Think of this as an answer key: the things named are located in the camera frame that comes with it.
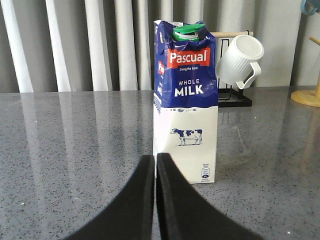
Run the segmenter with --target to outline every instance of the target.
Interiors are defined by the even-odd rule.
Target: black curved edge
[[[156,165],[156,205],[162,240],[263,239],[203,199],[168,153],[159,153]]]
[[[122,191],[93,220],[66,240],[150,240],[155,160],[142,156]]]

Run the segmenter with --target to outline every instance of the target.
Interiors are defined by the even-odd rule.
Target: mug rack
[[[217,39],[221,39],[221,49],[220,49],[220,58],[223,55],[224,44],[227,44],[229,47],[230,39],[238,35],[250,35],[253,36],[253,31],[239,31],[239,32],[211,32],[213,36]],[[244,96],[244,90],[238,89],[235,90],[232,88],[232,85],[226,84],[224,88],[220,88],[220,78],[218,78],[218,106],[219,108],[230,108],[230,107],[251,107],[252,100]]]

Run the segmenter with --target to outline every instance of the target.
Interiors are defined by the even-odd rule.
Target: gray countertop
[[[320,108],[292,90],[219,108],[216,182],[193,185],[266,240],[320,238]],[[0,94],[0,239],[63,239],[95,217],[152,154],[152,107],[151,91]]]

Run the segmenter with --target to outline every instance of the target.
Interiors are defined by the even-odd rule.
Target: gray curtain
[[[320,15],[300,0],[1,0],[0,92],[152,89],[158,19],[254,31],[256,87],[317,84]]]

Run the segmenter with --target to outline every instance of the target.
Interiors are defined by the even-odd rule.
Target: milk carton
[[[191,184],[213,183],[218,122],[216,39],[202,25],[193,34],[186,32],[187,38],[179,32],[175,40],[174,28],[183,25],[154,22],[153,154],[170,153]]]

